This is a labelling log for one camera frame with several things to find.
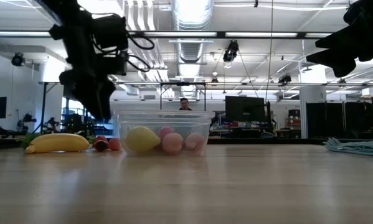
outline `yellow banana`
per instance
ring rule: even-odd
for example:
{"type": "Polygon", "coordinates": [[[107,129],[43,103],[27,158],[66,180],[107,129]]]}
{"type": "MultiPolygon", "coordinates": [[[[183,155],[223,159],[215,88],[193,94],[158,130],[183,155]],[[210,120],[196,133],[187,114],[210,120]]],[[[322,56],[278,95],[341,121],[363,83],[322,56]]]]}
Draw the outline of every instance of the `yellow banana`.
{"type": "Polygon", "coordinates": [[[54,151],[79,152],[89,148],[89,142],[76,134],[45,134],[31,141],[26,153],[54,151]]]}

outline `man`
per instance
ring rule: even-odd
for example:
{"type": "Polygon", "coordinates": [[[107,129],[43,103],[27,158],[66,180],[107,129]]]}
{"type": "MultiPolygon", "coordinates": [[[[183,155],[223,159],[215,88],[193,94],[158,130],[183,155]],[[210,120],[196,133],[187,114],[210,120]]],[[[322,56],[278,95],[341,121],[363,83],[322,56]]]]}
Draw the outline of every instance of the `man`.
{"type": "Polygon", "coordinates": [[[181,99],[181,108],[179,110],[192,110],[189,108],[189,100],[186,98],[181,99]]]}

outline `plastic bin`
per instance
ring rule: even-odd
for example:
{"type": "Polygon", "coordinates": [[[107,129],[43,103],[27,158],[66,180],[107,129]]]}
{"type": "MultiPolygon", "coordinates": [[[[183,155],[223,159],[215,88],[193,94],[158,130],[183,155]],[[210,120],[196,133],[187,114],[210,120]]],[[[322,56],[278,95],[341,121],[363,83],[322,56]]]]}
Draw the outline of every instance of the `plastic bin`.
{"type": "Polygon", "coordinates": [[[203,154],[204,149],[207,145],[209,136],[209,129],[211,124],[211,118],[214,117],[213,112],[207,111],[118,111],[115,115],[115,119],[118,120],[120,126],[120,138],[123,149],[127,154],[131,155],[149,155],[149,154],[203,154]],[[139,136],[135,136],[135,130],[140,130],[141,127],[144,131],[148,128],[151,131],[148,133],[139,133],[139,136]],[[182,150],[178,153],[170,153],[172,149],[179,149],[178,143],[176,147],[169,147],[166,144],[169,140],[161,135],[163,128],[171,128],[172,133],[178,133],[183,138],[182,150]],[[154,138],[154,147],[148,146],[148,150],[143,149],[143,146],[139,146],[141,142],[146,139],[152,140],[154,138]]]}

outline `wooden table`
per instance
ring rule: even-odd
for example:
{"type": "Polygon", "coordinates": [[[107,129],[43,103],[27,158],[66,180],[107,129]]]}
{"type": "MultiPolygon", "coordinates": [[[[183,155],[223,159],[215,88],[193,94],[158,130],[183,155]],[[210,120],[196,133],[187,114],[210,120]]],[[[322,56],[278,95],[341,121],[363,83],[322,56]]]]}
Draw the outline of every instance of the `wooden table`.
{"type": "Polygon", "coordinates": [[[0,223],[370,223],[373,157],[211,145],[205,157],[0,150],[0,223]]]}

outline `clear plastic container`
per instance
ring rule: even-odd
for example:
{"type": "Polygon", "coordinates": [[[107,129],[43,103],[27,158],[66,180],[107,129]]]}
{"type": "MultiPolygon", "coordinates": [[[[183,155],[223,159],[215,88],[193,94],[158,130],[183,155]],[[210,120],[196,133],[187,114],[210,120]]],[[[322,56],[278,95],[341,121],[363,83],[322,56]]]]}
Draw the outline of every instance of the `clear plastic container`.
{"type": "Polygon", "coordinates": [[[207,145],[211,118],[214,115],[208,111],[119,111],[115,120],[120,126],[121,144],[127,154],[201,155],[207,145]],[[169,128],[173,135],[163,135],[163,128],[169,128]],[[182,136],[181,150],[180,137],[174,133],[182,136]]]}

